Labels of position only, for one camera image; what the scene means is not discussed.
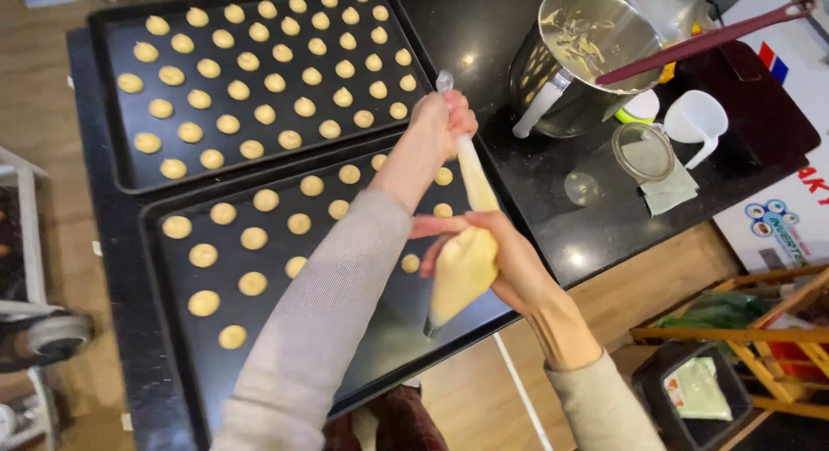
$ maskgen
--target white appliance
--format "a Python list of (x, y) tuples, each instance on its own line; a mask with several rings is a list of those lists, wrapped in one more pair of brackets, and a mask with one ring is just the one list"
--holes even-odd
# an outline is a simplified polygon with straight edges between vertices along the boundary
[[(740, 0), (723, 19), (742, 21), (790, 0)], [(741, 39), (770, 68), (821, 134), (808, 167), (719, 213), (714, 220), (750, 272), (829, 263), (829, 41), (826, 3), (813, 18)], [(780, 139), (785, 148), (785, 139)]]

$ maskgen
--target black baking tray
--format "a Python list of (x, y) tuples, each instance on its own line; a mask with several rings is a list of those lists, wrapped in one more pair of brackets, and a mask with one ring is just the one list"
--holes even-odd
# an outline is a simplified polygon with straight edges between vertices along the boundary
[[(320, 0), (305, 0), (307, 11), (294, 13), (288, 7), (288, 0), (270, 0), (277, 7), (275, 19), (264, 19), (256, 10), (263, 0), (176, 0), (153, 1), (137, 6), (124, 6), (96, 11), (89, 15), (89, 29), (98, 76), (102, 82), (105, 116), (109, 128), (110, 150), (114, 159), (116, 185), (124, 192), (137, 194), (150, 192), (184, 181), (196, 180), (223, 170), (285, 157), (301, 151), (331, 145), (361, 135), (372, 134), (386, 128), (394, 128), (408, 123), (408, 117), (397, 120), (389, 114), (389, 107), (394, 102), (401, 102), (412, 107), (426, 93), (432, 91), (430, 80), (434, 74), (424, 71), (419, 60), (425, 60), (424, 50), (420, 44), (409, 19), (398, 0), (369, 0), (360, 3), (356, 0), (339, 0), (337, 7), (328, 9)], [(228, 22), (224, 17), (224, 7), (235, 3), (244, 9), (245, 19), (239, 24)], [(389, 10), (389, 19), (379, 22), (374, 19), (371, 10), (383, 5)], [(353, 6), (360, 14), (360, 22), (346, 25), (341, 14)], [(189, 25), (185, 15), (190, 7), (198, 7), (210, 16), (208, 25), (198, 28)], [(330, 21), (326, 31), (318, 31), (311, 25), (311, 17), (317, 11), (325, 11)], [(148, 16), (161, 16), (170, 24), (171, 30), (166, 35), (152, 35), (145, 27)], [(285, 16), (292, 16), (300, 25), (298, 35), (285, 35), (280, 23)], [(254, 22), (268, 27), (270, 37), (259, 43), (253, 41), (248, 30)], [(383, 27), (388, 33), (388, 42), (376, 44), (370, 33), (376, 27)], [(212, 33), (225, 29), (233, 34), (234, 46), (223, 50), (212, 43)], [(171, 37), (184, 33), (192, 38), (195, 49), (190, 54), (175, 52), (170, 45)], [(339, 36), (350, 32), (358, 41), (355, 50), (344, 50), (339, 45)], [(312, 54), (307, 43), (314, 37), (323, 39), (327, 53), (323, 56)], [(135, 59), (133, 46), (136, 41), (146, 41), (158, 49), (159, 57), (153, 63), (142, 63)], [(271, 54), (275, 44), (286, 44), (294, 53), (288, 63), (276, 61)], [(406, 48), (412, 54), (412, 64), (400, 66), (395, 62), (395, 54)], [(243, 51), (256, 54), (259, 68), (248, 72), (239, 67), (236, 57)], [(383, 62), (378, 72), (366, 68), (365, 59), (369, 54), (377, 54)], [(209, 58), (221, 66), (221, 75), (215, 79), (202, 77), (196, 71), (196, 63)], [(355, 75), (349, 79), (337, 76), (334, 66), (341, 60), (348, 59), (355, 67)], [(165, 85), (158, 78), (158, 70), (163, 65), (174, 65), (184, 71), (184, 84), (176, 87)], [(323, 75), (320, 85), (310, 86), (302, 79), (302, 71), (315, 67)], [(144, 82), (142, 92), (129, 95), (118, 89), (115, 79), (122, 73), (139, 75)], [(271, 93), (264, 87), (264, 78), (271, 73), (279, 73), (286, 80), (285, 91)], [(399, 80), (405, 75), (414, 75), (417, 89), (406, 92), (399, 86)], [(250, 96), (245, 100), (235, 100), (227, 94), (227, 86), (233, 80), (241, 80), (250, 88)], [(375, 99), (369, 95), (368, 87), (372, 82), (381, 80), (386, 84), (388, 96)], [(354, 97), (349, 107), (338, 107), (332, 96), (339, 87), (346, 87)], [(212, 106), (196, 109), (187, 102), (187, 94), (192, 89), (206, 91), (212, 97)], [(311, 98), (316, 104), (316, 114), (301, 117), (294, 111), (294, 101), (301, 97)], [(173, 115), (167, 119), (152, 117), (148, 110), (149, 102), (154, 98), (166, 99), (173, 105)], [(261, 104), (269, 104), (276, 111), (276, 121), (264, 125), (254, 117), (254, 109)], [(375, 116), (370, 128), (363, 129), (353, 121), (358, 110), (366, 109)], [(216, 119), (223, 114), (232, 114), (240, 120), (241, 129), (232, 135), (220, 132)], [(341, 137), (325, 139), (318, 127), (323, 120), (333, 119), (342, 129)], [(181, 123), (192, 121), (204, 131), (204, 138), (195, 144), (183, 142), (177, 136)], [(283, 130), (295, 130), (303, 138), (303, 146), (294, 150), (285, 150), (279, 146), (277, 137)], [(145, 154), (135, 149), (133, 139), (137, 133), (150, 132), (161, 139), (161, 150)], [(255, 160), (242, 157), (239, 146), (245, 140), (257, 140), (264, 146), (264, 155)], [(199, 161), (203, 150), (213, 148), (221, 151), (225, 157), (222, 168), (209, 170)], [(178, 180), (165, 178), (159, 167), (161, 161), (175, 158), (187, 165), (187, 174)]]
[[(288, 287), (285, 264), (293, 256), (308, 257), (336, 221), (327, 213), (328, 204), (336, 199), (351, 202), (364, 189), (375, 171), (370, 160), (377, 153), (388, 153), (400, 133), (391, 133), (362, 144), (340, 148), (283, 166), (262, 170), (232, 181), (174, 196), (145, 207), (139, 218), (142, 239), (149, 265), (155, 303), (161, 325), (166, 331), (177, 382), (181, 387), (192, 421), (192, 433), (199, 448), (206, 449), (221, 419), (221, 404), (230, 396), (236, 377), (250, 353), (255, 338), (272, 312), (279, 297)], [(361, 170), (357, 184), (339, 181), (342, 165), (353, 164)], [(466, 192), (456, 161), (445, 165), (454, 178), (447, 186), (432, 184), (420, 202), (417, 213), (430, 214), (438, 203), (449, 203), (455, 214), (469, 210)], [(298, 189), (303, 177), (314, 174), (325, 183), (317, 197), (302, 195)], [(271, 212), (256, 211), (251, 203), (258, 190), (268, 188), (279, 193), (279, 205)], [(228, 202), (238, 212), (233, 223), (220, 226), (210, 220), (209, 211), (215, 203)], [(287, 219), (293, 213), (306, 213), (312, 221), (307, 234), (291, 234)], [(171, 215), (188, 217), (192, 234), (174, 240), (161, 232), (161, 223)], [(241, 247), (240, 234), (250, 226), (268, 232), (268, 244), (259, 250)], [(409, 241), (401, 254), (422, 256), (432, 239)], [(195, 244), (213, 244), (219, 258), (209, 268), (190, 264), (188, 252)], [(238, 279), (249, 271), (259, 271), (268, 279), (268, 287), (259, 296), (245, 296), (237, 288)], [(468, 346), (502, 328), (505, 320), (517, 316), (494, 294), (488, 292), (442, 328), (430, 340), (422, 333), (429, 308), (431, 280), (418, 274), (407, 274), (396, 266), (388, 280), (371, 319), (367, 335), (335, 395), (332, 414), (342, 413), (367, 401), (370, 397), (403, 381), (399, 376), (414, 375), (442, 360), (447, 352)], [(221, 305), (211, 316), (197, 318), (187, 310), (189, 297), (202, 289), (220, 294)], [(231, 324), (248, 330), (247, 341), (235, 350), (224, 350), (218, 344), (219, 331)], [(393, 337), (377, 333), (394, 333)], [(397, 365), (396, 343), (417, 350), (417, 360)], [(385, 350), (385, 355), (378, 355)], [(375, 382), (367, 382), (370, 377)]]

